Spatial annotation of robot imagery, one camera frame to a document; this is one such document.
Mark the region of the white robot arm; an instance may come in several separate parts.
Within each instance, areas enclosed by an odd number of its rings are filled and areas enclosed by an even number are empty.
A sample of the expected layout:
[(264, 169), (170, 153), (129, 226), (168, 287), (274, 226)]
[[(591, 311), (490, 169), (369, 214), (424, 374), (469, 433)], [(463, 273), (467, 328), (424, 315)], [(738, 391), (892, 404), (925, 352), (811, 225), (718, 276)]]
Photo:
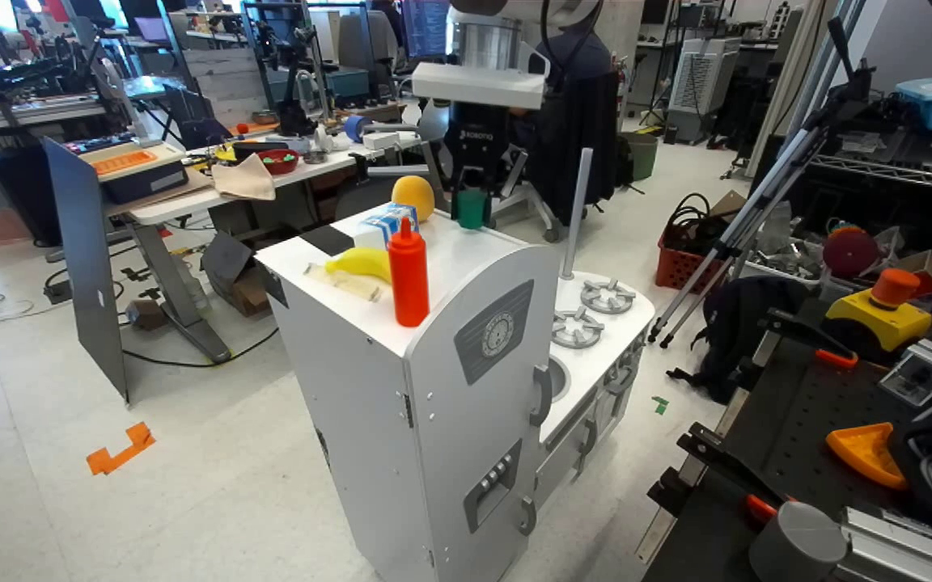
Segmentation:
[(458, 174), (491, 174), (506, 156), (509, 109), (538, 109), (551, 61), (526, 39), (551, 17), (547, 0), (449, 0), (453, 51), (412, 72), (412, 95), (449, 104), (445, 142)]

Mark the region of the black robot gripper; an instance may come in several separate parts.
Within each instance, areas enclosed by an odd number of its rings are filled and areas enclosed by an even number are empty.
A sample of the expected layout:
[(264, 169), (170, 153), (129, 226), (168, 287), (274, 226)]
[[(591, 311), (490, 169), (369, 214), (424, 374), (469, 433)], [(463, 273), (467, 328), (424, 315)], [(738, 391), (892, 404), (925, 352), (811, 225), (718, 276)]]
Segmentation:
[(506, 109), (482, 104), (455, 104), (445, 146), (458, 171), (495, 169), (506, 153)]

